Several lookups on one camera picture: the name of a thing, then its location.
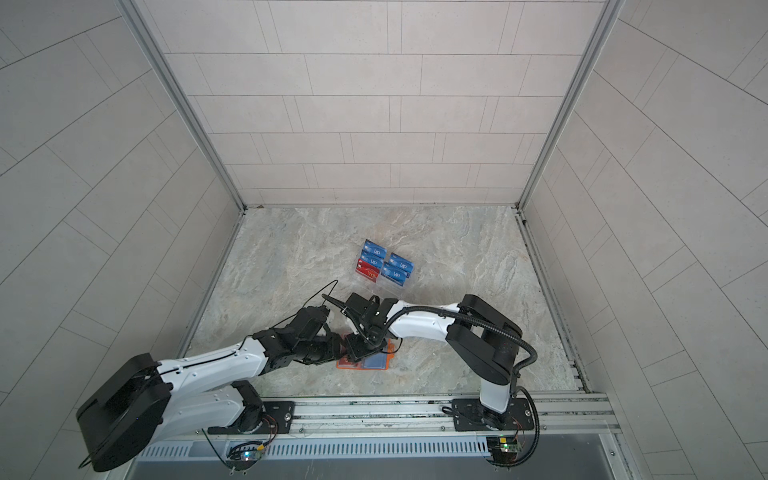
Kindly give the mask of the orange card holder wallet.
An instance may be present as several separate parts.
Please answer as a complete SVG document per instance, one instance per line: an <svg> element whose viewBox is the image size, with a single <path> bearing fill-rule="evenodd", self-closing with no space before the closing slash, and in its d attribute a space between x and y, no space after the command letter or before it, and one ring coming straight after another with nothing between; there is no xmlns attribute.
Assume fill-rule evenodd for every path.
<svg viewBox="0 0 768 480"><path fill-rule="evenodd" d="M393 357L393 352L378 352L358 362L342 358L336 362L336 368L342 370L384 371L389 368L389 363Z"/></svg>

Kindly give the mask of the clear acrylic card display stand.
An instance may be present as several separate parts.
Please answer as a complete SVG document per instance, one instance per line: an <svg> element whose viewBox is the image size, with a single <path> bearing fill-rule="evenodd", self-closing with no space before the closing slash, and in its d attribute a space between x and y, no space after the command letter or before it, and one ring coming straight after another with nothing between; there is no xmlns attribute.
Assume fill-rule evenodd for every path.
<svg viewBox="0 0 768 480"><path fill-rule="evenodd" d="M415 271L412 261L366 239L355 264L355 273L379 289L400 294Z"/></svg>

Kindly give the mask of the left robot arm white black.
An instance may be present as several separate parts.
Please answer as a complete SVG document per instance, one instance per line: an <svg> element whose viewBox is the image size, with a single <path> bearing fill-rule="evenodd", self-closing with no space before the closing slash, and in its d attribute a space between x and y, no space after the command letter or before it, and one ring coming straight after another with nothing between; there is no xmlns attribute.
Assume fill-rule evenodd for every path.
<svg viewBox="0 0 768 480"><path fill-rule="evenodd" d="M261 330L219 350L171 360L127 360L78 409L87 456L82 466L112 470L153 442L194 430L275 433L253 378L293 362L322 365L349 351L324 306L304 307L282 328Z"/></svg>

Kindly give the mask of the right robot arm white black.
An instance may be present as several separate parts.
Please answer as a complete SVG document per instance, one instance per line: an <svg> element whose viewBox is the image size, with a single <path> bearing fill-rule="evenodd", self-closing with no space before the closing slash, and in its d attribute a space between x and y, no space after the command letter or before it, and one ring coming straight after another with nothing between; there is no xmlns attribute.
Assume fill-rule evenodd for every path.
<svg viewBox="0 0 768 480"><path fill-rule="evenodd" d="M538 352L522 338L521 328L477 295L443 306L416 305L396 298L366 299L351 294L340 301L326 296L353 325L347 356L383 348L392 339L422 338L449 345L481 380L479 403L494 420L507 414L518 391L521 371L538 360Z"/></svg>

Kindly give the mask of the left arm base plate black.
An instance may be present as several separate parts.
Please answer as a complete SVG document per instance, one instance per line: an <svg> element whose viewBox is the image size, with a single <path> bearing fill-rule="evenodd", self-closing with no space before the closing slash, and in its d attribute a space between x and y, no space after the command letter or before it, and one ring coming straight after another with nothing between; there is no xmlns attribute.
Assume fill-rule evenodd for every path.
<svg viewBox="0 0 768 480"><path fill-rule="evenodd" d="M247 407L242 414L227 427L210 427L208 434L213 435L274 435L290 432L296 404L292 401L267 401L259 411Z"/></svg>

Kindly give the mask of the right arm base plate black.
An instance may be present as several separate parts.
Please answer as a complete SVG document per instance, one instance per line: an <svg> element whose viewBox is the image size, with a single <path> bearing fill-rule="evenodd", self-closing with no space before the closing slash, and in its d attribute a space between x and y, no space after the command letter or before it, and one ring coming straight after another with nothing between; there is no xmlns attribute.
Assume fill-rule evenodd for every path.
<svg viewBox="0 0 768 480"><path fill-rule="evenodd" d="M535 419L530 402L525 398L512 398L504 413L483 406L478 398L451 400L448 415L458 432L533 431Z"/></svg>

